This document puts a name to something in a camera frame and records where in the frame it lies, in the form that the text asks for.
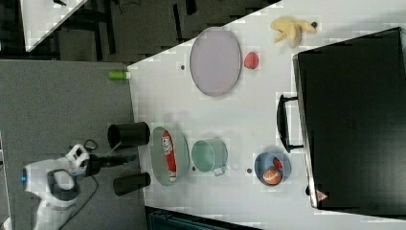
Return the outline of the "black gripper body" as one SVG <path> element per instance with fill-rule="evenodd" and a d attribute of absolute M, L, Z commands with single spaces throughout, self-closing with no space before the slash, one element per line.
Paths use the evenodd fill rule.
<path fill-rule="evenodd" d="M 96 175 L 101 171 L 101 168 L 107 168 L 109 159 L 107 157 L 98 157 L 95 154 L 90 154 L 88 164 L 85 170 L 86 176 Z"/>

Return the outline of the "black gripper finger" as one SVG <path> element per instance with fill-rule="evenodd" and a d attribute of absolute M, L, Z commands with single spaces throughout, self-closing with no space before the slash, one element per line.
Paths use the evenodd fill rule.
<path fill-rule="evenodd" d="M 137 155 L 116 155 L 109 157 L 110 163 L 129 163 L 135 161 Z"/>

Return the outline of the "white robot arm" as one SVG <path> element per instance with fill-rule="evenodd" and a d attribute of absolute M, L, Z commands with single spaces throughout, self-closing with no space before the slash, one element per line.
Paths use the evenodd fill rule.
<path fill-rule="evenodd" d="M 62 157 L 26 165 L 22 176 L 24 191 L 40 198 L 33 230 L 59 230 L 75 215 L 80 178 L 135 159 L 134 155 L 98 157 L 89 153 L 86 146 L 76 144 Z"/>

